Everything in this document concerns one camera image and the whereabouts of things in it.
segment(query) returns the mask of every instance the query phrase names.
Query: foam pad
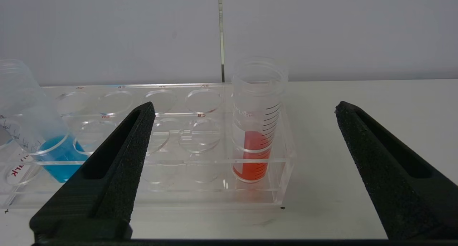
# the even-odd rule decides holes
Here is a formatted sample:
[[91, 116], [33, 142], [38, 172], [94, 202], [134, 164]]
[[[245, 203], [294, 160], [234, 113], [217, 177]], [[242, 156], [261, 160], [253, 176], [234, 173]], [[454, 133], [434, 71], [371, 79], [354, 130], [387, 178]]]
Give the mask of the foam pad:
[[36, 242], [130, 238], [129, 221], [154, 118], [151, 102], [132, 110], [31, 218]]
[[458, 239], [458, 187], [361, 108], [337, 122], [389, 239]]

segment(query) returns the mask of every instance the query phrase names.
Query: clear acrylic rack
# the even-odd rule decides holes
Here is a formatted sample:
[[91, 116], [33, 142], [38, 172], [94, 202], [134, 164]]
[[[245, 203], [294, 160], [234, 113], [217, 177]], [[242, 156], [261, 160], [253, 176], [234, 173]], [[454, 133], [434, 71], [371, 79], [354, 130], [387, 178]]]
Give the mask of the clear acrylic rack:
[[[152, 101], [156, 120], [136, 207], [246, 208], [282, 204], [296, 153], [281, 107], [269, 159], [234, 159], [230, 83], [44, 87], [90, 155], [138, 105]], [[267, 174], [244, 183], [234, 163], [268, 162]], [[39, 208], [61, 186], [43, 165], [0, 134], [2, 208]]]

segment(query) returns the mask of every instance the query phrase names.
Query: measuring tube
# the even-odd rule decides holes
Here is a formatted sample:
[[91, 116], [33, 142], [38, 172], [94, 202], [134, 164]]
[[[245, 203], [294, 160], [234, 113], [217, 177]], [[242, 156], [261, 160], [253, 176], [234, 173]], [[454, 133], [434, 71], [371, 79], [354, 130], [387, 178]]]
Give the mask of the measuring tube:
[[[232, 78], [234, 158], [268, 159], [288, 71], [275, 60], [264, 57], [247, 58], [237, 65], [237, 73]], [[236, 177], [247, 183], [261, 180], [267, 169], [266, 161], [232, 166]]]
[[[0, 60], [0, 125], [37, 161], [85, 161], [75, 137], [19, 60]], [[57, 181], [66, 182], [79, 165], [44, 165]]]

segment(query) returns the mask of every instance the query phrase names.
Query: white table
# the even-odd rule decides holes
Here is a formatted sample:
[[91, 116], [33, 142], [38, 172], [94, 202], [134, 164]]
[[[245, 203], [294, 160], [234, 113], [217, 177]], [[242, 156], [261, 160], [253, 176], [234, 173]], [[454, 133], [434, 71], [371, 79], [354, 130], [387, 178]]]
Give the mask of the white table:
[[[458, 183], [458, 79], [291, 82], [284, 99], [298, 160], [285, 209], [157, 212], [136, 209], [133, 238], [386, 238], [337, 126], [342, 100], [373, 116]], [[2, 245], [33, 241], [36, 210], [0, 213]]]

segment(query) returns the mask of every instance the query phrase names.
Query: tube with blue liquid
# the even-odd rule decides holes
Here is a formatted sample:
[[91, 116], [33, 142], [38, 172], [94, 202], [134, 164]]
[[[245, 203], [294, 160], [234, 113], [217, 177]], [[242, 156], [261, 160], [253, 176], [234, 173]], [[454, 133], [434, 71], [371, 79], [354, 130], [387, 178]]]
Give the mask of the tube with blue liquid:
[[19, 60], [0, 60], [0, 128], [59, 182], [66, 182], [79, 164], [59, 165], [60, 161], [85, 161], [87, 155], [49, 99]]

